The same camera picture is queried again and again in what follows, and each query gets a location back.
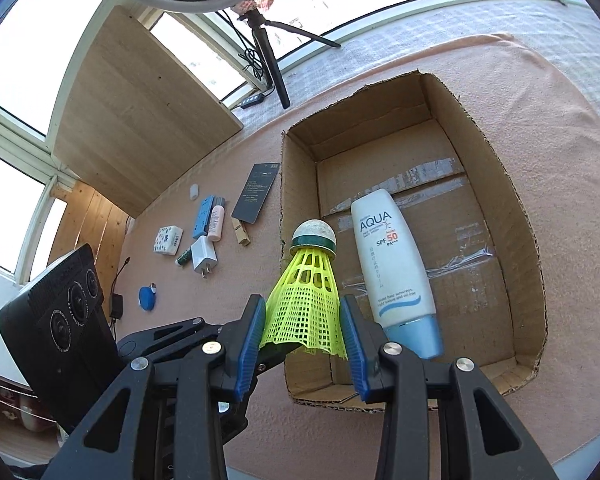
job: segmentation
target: badminton shuttlecock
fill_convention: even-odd
[[[322,220],[304,222],[294,232],[290,253],[293,259],[267,300],[260,346],[294,342],[346,357],[331,270],[336,256],[333,229]]]

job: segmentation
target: pink blanket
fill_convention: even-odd
[[[365,84],[410,72],[437,75],[491,141],[522,198],[538,238],[549,335],[538,377],[507,397],[554,462],[600,432],[600,118],[576,87],[507,34],[451,41],[384,65],[293,108],[253,135],[241,132],[201,161],[136,221],[118,280],[126,309],[122,335],[193,316],[227,322],[252,292],[267,295],[279,276],[280,186],[274,183],[251,245],[225,222],[219,265],[208,280],[151,252],[158,228],[176,224],[187,240],[200,193],[227,198],[228,215],[255,162],[280,160],[281,134],[301,118]],[[157,305],[134,305],[140,286],[157,284]],[[225,447],[229,466],[264,479],[368,479],[374,476],[382,416],[295,405],[282,367],[262,375],[250,425]],[[437,446],[431,415],[432,446]],[[434,452],[432,477],[439,476]]]

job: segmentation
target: cardboard box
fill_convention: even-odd
[[[439,79],[413,72],[367,86],[291,127],[283,139],[283,254],[295,228],[322,218],[336,232],[338,292],[372,318],[351,202],[384,187],[424,261],[445,354],[467,356],[502,394],[538,372],[546,341],[536,239],[498,156]],[[302,404],[380,410],[357,397],[346,361],[290,354],[289,393]]]

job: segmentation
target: white lotion bottle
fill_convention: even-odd
[[[394,199],[378,189],[351,204],[358,256],[374,319],[390,341],[423,359],[442,355],[427,272]]]

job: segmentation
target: black speaker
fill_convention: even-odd
[[[123,368],[88,244],[51,264],[0,310],[22,375],[71,433]]]

